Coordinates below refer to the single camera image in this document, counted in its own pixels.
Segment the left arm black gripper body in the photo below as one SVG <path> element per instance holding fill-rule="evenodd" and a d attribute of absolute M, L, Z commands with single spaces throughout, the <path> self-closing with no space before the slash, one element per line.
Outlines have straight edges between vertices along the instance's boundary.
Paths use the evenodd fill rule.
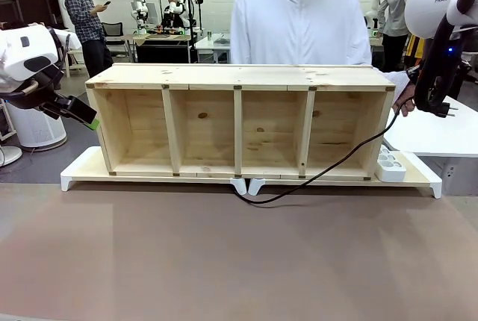
<path fill-rule="evenodd" d="M 74 118 L 74 115 L 69 110 L 75 98 L 74 96 L 64 96 L 55 91 L 40 91 L 37 98 L 38 106 L 36 106 L 36 109 L 47 116 L 53 119 L 58 119 L 60 116 Z"/>

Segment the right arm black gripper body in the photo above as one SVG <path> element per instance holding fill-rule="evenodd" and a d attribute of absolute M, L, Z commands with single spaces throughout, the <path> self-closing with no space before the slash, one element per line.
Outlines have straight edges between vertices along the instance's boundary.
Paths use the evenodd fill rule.
<path fill-rule="evenodd" d="M 416 99 L 427 99 L 438 107 L 444 102 L 447 91 L 448 79 L 443 75 L 441 62 L 428 57 L 423 61 L 415 86 L 415 104 Z"/>

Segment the person's left forearm white sleeve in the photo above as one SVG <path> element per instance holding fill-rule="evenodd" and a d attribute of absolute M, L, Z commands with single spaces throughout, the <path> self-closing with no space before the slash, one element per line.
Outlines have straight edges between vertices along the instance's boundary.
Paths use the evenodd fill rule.
<path fill-rule="evenodd" d="M 410 82 L 407 71 L 383 72 L 382 75 L 395 85 L 393 102 L 396 102 Z"/>

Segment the person's left hand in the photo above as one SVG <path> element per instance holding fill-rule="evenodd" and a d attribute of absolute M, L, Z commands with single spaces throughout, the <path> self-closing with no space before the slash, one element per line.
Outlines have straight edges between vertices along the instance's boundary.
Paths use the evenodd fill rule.
<path fill-rule="evenodd" d="M 392 109 L 395 113 L 400 113 L 402 116 L 407 117 L 415 109 L 414 97 L 415 85 L 413 83 L 408 83 L 392 105 Z"/>

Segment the white cylindrical air purifier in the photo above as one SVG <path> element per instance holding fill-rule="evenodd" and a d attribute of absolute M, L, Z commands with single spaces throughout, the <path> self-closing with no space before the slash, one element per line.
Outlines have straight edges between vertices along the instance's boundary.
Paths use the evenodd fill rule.
<path fill-rule="evenodd" d="M 53 119 L 35 109 L 19 109 L 9 102 L 6 107 L 24 150 L 42 152 L 62 146 L 67 141 L 61 118 Z"/>

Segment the white side table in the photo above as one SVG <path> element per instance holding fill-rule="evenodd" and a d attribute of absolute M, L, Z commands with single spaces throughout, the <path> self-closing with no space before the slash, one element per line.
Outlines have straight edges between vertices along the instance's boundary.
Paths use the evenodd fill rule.
<path fill-rule="evenodd" d="M 478 158 L 478 112 L 450 97 L 445 101 L 451 106 L 445 118 L 418 109 L 399 115 L 385 144 L 417 156 Z"/>

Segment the mannequin in yellow jacket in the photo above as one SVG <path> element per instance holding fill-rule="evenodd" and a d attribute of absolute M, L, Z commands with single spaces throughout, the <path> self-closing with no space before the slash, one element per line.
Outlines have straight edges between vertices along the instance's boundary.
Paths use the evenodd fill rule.
<path fill-rule="evenodd" d="M 425 39 L 411 35 L 403 58 L 405 68 L 411 68 L 420 64 L 423 58 Z"/>

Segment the white-legged wooden riser stand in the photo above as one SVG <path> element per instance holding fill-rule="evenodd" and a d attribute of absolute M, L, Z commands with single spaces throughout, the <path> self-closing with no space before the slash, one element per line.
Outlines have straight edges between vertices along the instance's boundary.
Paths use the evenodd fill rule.
<path fill-rule="evenodd" d="M 406 176 L 401 183 L 385 183 L 372 174 L 366 176 L 360 166 L 345 163 L 335 167 L 325 175 L 311 182 L 312 186 L 324 187 L 411 187 L 426 188 L 434 198 L 441 198 L 442 179 L 437 176 L 424 162 L 410 152 L 392 151 L 392 155 L 406 168 Z M 307 174 L 300 175 L 291 167 L 244 167 L 243 178 L 249 180 L 247 194 L 258 195 L 264 185 L 296 186 L 322 172 L 322 169 L 310 169 Z"/>
<path fill-rule="evenodd" d="M 61 190 L 66 192 L 75 182 L 133 182 L 133 183 L 193 183 L 193 184 L 230 184 L 242 196 L 246 195 L 246 180 L 233 172 L 216 170 L 193 171 L 187 168 L 186 172 L 174 175 L 160 172 L 153 175 L 146 172 L 109 172 L 105 163 L 102 149 L 93 146 L 82 152 L 60 174 Z"/>

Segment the white round fan base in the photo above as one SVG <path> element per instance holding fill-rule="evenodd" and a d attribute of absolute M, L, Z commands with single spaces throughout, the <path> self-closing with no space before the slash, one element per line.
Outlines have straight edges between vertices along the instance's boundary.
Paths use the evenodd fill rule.
<path fill-rule="evenodd" d="M 8 166 L 22 157 L 22 150 L 16 146 L 0 146 L 0 167 Z"/>

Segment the white power strip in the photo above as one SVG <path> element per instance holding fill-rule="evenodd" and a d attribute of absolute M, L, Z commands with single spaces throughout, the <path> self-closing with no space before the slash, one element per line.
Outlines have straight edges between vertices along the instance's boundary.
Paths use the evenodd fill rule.
<path fill-rule="evenodd" d="M 375 176 L 385 183 L 401 183 L 405 179 L 406 168 L 385 146 L 381 146 Z"/>

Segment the black office chair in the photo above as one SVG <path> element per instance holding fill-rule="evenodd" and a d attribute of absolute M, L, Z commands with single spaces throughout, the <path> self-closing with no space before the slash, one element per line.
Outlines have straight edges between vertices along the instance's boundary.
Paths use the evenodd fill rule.
<path fill-rule="evenodd" d="M 131 49 L 129 41 L 123 33 L 123 24 L 121 22 L 103 22 L 102 28 L 106 38 L 106 46 L 109 48 L 111 54 L 114 57 L 128 58 L 131 60 Z"/>

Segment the mannequin in grey hoodie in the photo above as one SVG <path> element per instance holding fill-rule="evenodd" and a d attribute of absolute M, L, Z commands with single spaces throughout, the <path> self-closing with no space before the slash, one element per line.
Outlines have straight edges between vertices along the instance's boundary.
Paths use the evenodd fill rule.
<path fill-rule="evenodd" d="M 384 48 L 383 72 L 393 72 L 400 64 L 403 49 L 408 39 L 405 7 L 407 0 L 383 0 L 377 17 L 378 33 Z"/>

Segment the man in plaid shirt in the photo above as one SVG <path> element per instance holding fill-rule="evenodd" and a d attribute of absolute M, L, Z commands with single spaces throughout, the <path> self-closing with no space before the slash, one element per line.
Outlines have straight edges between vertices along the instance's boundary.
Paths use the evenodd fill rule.
<path fill-rule="evenodd" d="M 110 68 L 113 64 L 99 13 L 107 4 L 95 4 L 93 0 L 65 0 L 66 11 L 81 43 L 84 63 L 90 78 Z"/>

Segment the black background work table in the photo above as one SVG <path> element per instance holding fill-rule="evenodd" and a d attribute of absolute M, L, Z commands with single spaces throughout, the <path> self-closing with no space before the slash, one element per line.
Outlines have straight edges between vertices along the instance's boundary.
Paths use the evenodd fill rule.
<path fill-rule="evenodd" d="M 144 34 L 133 37 L 138 63 L 197 63 L 198 53 L 190 35 Z"/>

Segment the small white background robot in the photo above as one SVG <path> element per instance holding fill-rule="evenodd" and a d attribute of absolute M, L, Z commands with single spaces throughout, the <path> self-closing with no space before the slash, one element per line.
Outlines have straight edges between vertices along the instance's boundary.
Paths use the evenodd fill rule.
<path fill-rule="evenodd" d="M 149 14 L 146 0 L 132 0 L 131 7 L 131 15 L 137 23 L 137 33 L 139 35 L 146 34 L 146 21 Z"/>

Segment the person in white hoodie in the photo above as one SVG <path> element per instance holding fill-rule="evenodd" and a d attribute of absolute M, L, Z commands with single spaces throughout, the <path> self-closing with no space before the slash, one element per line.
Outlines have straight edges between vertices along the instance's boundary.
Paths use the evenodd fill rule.
<path fill-rule="evenodd" d="M 359 0 L 235 0 L 233 64 L 369 65 Z"/>

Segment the white background table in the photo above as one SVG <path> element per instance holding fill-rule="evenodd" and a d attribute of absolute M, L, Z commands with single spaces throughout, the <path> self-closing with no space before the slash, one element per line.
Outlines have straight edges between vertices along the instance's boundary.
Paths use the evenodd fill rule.
<path fill-rule="evenodd" d="M 199 54 L 211 54 L 213 63 L 229 63 L 230 36 L 228 33 L 210 33 L 195 43 Z"/>

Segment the four-compartment wooden shelf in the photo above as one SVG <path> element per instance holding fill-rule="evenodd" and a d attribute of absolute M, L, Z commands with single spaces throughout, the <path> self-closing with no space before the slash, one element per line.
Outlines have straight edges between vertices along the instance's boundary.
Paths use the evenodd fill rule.
<path fill-rule="evenodd" d="M 86 91 L 111 175 L 365 181 L 395 87 L 371 66 L 116 63 Z"/>

